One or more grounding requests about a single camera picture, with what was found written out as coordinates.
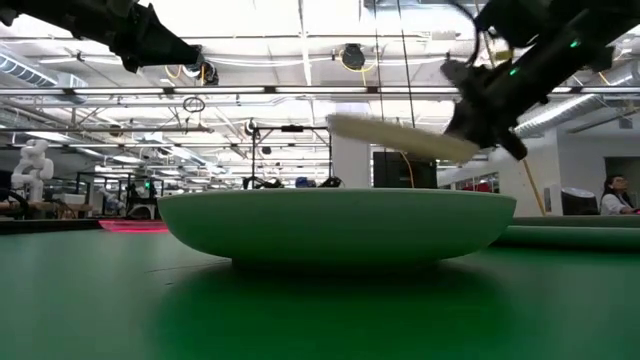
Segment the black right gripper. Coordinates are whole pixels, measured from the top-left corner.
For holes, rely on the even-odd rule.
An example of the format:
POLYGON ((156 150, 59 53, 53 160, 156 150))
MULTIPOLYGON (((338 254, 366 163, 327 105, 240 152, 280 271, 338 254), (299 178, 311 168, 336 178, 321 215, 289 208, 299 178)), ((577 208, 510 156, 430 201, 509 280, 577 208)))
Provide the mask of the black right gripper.
POLYGON ((481 69, 482 93, 457 102, 444 134, 470 141, 479 148, 500 145, 517 161, 528 150, 514 133, 517 119, 570 75, 594 62, 611 63, 609 43, 614 36, 594 25, 566 26, 553 35, 541 35, 518 60, 493 69, 481 69))

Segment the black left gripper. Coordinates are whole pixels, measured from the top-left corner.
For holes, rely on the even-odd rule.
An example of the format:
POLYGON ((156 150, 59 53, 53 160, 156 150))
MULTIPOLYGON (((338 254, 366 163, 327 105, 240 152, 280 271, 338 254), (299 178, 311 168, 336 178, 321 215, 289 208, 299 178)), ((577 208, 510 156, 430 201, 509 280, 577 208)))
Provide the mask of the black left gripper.
POLYGON ((68 30, 75 38, 107 45, 124 68, 199 65, 201 51, 158 19, 152 5, 137 0, 19 0, 19 12, 68 30))

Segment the cream plastic plate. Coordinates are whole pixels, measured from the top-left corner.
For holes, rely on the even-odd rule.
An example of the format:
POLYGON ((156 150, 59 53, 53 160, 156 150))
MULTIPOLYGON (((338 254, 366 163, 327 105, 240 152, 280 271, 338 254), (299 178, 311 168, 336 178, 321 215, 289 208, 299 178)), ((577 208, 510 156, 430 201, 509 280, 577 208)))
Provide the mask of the cream plastic plate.
POLYGON ((480 150, 477 144, 455 136, 405 128, 357 114, 330 114, 327 126, 336 136, 456 163, 470 161, 480 150))

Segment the black box monitor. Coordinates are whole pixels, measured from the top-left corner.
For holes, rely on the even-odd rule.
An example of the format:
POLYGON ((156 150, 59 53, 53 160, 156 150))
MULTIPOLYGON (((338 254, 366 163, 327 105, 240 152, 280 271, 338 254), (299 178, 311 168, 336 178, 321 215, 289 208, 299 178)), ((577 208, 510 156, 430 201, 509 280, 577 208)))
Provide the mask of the black box monitor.
POLYGON ((437 162, 414 154, 374 152, 373 187, 436 189, 437 162))

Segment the black round bin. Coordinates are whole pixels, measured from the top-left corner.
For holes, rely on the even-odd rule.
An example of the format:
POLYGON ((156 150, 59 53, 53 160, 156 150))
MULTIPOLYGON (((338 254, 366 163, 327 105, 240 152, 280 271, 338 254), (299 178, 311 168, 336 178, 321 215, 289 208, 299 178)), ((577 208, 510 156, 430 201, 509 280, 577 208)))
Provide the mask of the black round bin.
POLYGON ((587 190, 564 187, 561 189, 561 202, 565 216, 600 214, 595 194, 587 190))

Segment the grey flat plastic plate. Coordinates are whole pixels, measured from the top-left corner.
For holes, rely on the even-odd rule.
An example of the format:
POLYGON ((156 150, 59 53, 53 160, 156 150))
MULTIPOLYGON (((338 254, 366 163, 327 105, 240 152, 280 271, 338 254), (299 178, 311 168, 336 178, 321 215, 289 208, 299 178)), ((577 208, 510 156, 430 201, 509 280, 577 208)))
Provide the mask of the grey flat plastic plate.
POLYGON ((640 228, 640 215, 514 217, 514 226, 640 228))

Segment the pale green flat plastic plate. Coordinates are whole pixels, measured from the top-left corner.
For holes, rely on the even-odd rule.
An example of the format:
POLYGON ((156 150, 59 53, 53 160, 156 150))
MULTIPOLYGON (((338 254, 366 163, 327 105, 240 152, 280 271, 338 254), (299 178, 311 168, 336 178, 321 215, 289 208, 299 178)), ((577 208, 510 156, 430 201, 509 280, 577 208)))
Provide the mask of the pale green flat plastic plate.
POLYGON ((509 226, 492 245, 640 252, 640 228, 509 226))

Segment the person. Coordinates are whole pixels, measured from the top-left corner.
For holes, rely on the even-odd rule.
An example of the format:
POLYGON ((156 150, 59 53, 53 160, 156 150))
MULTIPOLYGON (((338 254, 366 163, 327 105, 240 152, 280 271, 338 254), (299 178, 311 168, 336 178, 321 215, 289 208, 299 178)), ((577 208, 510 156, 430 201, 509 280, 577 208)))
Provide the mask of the person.
POLYGON ((600 214, 603 216, 640 215, 640 208, 633 205, 627 190, 628 181, 624 176, 607 176, 600 199, 600 214))

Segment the white building column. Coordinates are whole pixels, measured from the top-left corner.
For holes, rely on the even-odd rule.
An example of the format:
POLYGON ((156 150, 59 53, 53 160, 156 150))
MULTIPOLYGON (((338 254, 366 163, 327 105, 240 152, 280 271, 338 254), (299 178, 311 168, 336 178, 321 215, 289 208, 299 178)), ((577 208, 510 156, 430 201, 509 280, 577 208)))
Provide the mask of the white building column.
POLYGON ((369 188, 371 186, 371 149, 364 142, 332 136, 332 161, 334 175, 346 188, 369 188))

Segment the white humanoid robot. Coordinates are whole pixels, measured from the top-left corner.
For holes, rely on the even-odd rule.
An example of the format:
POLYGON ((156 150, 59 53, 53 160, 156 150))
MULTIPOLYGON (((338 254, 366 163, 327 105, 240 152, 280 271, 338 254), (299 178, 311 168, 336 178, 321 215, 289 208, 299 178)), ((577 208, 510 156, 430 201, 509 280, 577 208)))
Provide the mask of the white humanoid robot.
POLYGON ((43 200, 44 181, 51 180, 54 163, 46 157, 49 142, 46 140, 28 140, 20 150, 20 160, 11 175, 11 186, 18 192, 27 190, 27 200, 43 200))

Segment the white deep plastic plate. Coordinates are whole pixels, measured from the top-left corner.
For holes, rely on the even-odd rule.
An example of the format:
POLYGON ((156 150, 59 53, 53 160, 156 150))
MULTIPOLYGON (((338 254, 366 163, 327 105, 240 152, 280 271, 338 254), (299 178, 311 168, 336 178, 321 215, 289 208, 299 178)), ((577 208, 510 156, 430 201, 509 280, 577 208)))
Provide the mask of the white deep plastic plate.
POLYGON ((464 256, 512 223, 515 198, 409 188, 212 191, 164 197, 168 230, 209 255, 260 265, 383 267, 464 256))

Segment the silver ceiling air duct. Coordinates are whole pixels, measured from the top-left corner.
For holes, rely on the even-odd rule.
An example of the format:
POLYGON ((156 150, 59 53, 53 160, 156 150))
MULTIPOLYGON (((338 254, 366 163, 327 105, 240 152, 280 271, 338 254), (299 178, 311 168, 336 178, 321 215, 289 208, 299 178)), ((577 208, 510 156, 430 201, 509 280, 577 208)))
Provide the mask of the silver ceiling air duct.
MULTIPOLYGON (((640 86, 640 60, 633 60, 613 70, 605 71, 603 77, 594 76, 591 81, 584 84, 587 88, 611 86, 640 86)), ((541 134, 605 106, 603 93, 580 93, 562 102, 550 103, 522 115, 514 132, 520 138, 541 134)))

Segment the black metal frame stand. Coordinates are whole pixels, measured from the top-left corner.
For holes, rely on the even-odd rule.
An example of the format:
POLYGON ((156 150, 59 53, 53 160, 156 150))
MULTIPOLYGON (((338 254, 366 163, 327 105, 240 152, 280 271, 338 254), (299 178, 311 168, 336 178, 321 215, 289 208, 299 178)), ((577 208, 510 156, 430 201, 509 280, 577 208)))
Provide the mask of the black metal frame stand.
POLYGON ((327 126, 303 126, 303 125, 281 125, 281 126, 259 126, 254 124, 251 128, 251 176, 256 176, 256 149, 259 145, 257 141, 257 134, 265 130, 266 134, 262 135, 260 140, 266 140, 273 131, 280 131, 282 133, 301 133, 304 131, 311 131, 315 134, 328 148, 328 177, 332 177, 334 175, 333 168, 333 136, 329 133, 329 128, 327 126), (327 132, 327 139, 322 138, 318 132, 319 131, 327 132))

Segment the black workstation frame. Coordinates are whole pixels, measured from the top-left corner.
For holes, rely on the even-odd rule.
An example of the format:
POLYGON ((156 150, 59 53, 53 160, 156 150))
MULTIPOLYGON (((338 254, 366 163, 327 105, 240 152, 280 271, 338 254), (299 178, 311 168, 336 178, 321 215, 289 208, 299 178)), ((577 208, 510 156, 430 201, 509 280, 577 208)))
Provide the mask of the black workstation frame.
POLYGON ((134 173, 78 172, 75 193, 85 191, 89 217, 160 220, 165 181, 134 173))

